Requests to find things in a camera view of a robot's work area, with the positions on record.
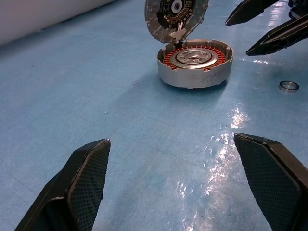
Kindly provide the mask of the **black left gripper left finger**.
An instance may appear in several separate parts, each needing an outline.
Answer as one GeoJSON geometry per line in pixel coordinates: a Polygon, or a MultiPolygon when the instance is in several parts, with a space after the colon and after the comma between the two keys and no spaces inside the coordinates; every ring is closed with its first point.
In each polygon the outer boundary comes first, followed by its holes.
{"type": "Polygon", "coordinates": [[[94,141],[73,151],[44,186],[17,231],[90,231],[103,189],[111,142],[94,141]]]}

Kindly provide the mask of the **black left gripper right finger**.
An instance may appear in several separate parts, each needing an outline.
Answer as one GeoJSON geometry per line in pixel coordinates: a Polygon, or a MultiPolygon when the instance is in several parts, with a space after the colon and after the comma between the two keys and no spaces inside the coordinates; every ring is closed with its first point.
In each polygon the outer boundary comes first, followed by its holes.
{"type": "Polygon", "coordinates": [[[233,138],[256,203],[274,231],[308,229],[308,169],[280,142],[233,138]]]}

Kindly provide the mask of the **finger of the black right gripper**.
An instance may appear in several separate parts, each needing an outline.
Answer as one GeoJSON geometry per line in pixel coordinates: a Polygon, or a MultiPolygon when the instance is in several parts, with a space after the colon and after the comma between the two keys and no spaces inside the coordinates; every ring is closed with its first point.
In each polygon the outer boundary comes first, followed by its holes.
{"type": "Polygon", "coordinates": [[[244,0],[230,14],[225,22],[226,26],[246,23],[279,0],[244,0]]]}
{"type": "Polygon", "coordinates": [[[276,53],[308,37],[308,15],[291,19],[265,34],[246,51],[248,56],[276,53]]]}

